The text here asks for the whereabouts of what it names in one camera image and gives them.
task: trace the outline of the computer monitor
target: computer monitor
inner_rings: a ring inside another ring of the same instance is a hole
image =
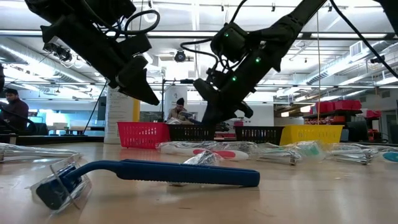
[[[366,121],[347,122],[348,140],[353,142],[368,141],[368,125]]]

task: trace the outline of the desk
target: desk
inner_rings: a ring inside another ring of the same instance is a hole
[[[135,151],[101,143],[53,145],[98,159],[183,162],[186,157]],[[48,217],[32,203],[29,186],[43,177],[44,165],[0,165],[2,224],[242,224],[242,223],[396,223],[398,164],[369,166],[326,161],[297,167],[265,162],[224,162],[261,172],[258,188],[217,185],[170,187],[163,182],[119,180],[108,171],[90,173],[93,190],[83,210]]]

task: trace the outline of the blue razor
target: blue razor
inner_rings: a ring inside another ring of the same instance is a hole
[[[260,173],[250,169],[176,164],[126,159],[123,161],[96,161],[76,168],[70,165],[58,171],[55,177],[41,184],[36,194],[52,210],[58,210],[68,194],[81,183],[81,177],[93,170],[109,170],[122,180],[148,180],[197,184],[238,185],[257,187]]]

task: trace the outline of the hat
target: hat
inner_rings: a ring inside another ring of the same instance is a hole
[[[4,90],[5,93],[11,93],[11,94],[15,94],[18,95],[18,91],[15,89],[6,89]]]
[[[184,105],[184,103],[185,103],[184,98],[179,98],[179,99],[177,100],[177,105]]]

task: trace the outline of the white column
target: white column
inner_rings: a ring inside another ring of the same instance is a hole
[[[106,97],[105,144],[120,144],[118,121],[132,121],[132,98],[108,87]]]
[[[170,86],[165,92],[164,115],[169,116],[169,111],[177,105],[177,100],[184,98],[185,106],[188,104],[188,89],[185,86]]]

